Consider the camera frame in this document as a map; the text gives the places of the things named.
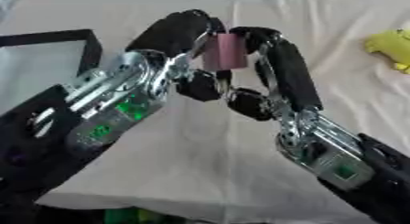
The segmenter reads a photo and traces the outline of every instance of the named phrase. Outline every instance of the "robotic hand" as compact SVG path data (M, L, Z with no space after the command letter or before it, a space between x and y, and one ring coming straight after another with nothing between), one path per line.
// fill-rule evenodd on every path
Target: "robotic hand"
M91 69L1 116L0 222L25 223L16 217L39 197L160 109L171 83L196 100L219 99L214 76L189 69L189 61L221 30L218 19L199 10L171 14L110 68Z
M278 31L236 27L231 33L245 38L248 53L259 52L255 69L269 94L232 89L228 106L258 121L279 121L279 152L359 211L382 224L410 223L410 159L321 115L305 61Z
M267 96L226 88L217 75L189 68L207 38L224 32L216 18L191 10L161 19L109 69L92 69L0 117L0 221L21 217L34 201L78 173L132 126L160 109L172 83L199 101L218 100L258 121L279 121L279 152L318 177L338 197L382 224L409 223L410 159L321 115L306 64L279 32L236 27Z

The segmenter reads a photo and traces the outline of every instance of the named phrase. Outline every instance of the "white tablecloth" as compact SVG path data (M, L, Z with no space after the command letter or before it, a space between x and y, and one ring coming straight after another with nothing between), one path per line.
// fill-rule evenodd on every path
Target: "white tablecloth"
M103 65L159 18L191 8L228 27L281 30L309 65L329 118L409 154L410 77L367 54L362 41L410 27L408 0L20 0L0 34L91 28ZM235 76L260 88L252 69ZM40 203L130 205L218 222L372 223L275 150L277 123L257 123L221 101L171 95L160 112Z

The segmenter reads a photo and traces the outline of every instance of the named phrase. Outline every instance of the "pink block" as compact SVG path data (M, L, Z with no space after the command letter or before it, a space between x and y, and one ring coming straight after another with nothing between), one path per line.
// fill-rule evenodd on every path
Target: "pink block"
M207 42L202 59L207 71L246 68L245 41L234 34L218 34Z

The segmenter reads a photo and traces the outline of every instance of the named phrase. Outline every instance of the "yellow object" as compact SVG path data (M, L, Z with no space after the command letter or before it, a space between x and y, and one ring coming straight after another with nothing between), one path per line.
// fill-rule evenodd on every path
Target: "yellow object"
M394 60L394 68L410 74L410 30L388 30L366 39L366 50L381 52Z

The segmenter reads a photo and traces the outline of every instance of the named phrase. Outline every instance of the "green object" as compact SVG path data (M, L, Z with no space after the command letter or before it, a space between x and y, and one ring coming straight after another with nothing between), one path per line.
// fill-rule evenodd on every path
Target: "green object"
M120 112L134 117L135 120L141 120L146 115L146 104L135 104L130 101L121 102L116 106Z
M160 224L164 216L140 208L105 210L104 224Z
M137 224L138 209L122 208L105 211L104 224Z
M356 172L354 172L350 167L347 165L339 165L334 169L334 172L336 173L337 176L348 180L352 178L353 176L356 175Z
M90 133L90 137L99 139L111 132L111 127L108 125L98 125Z

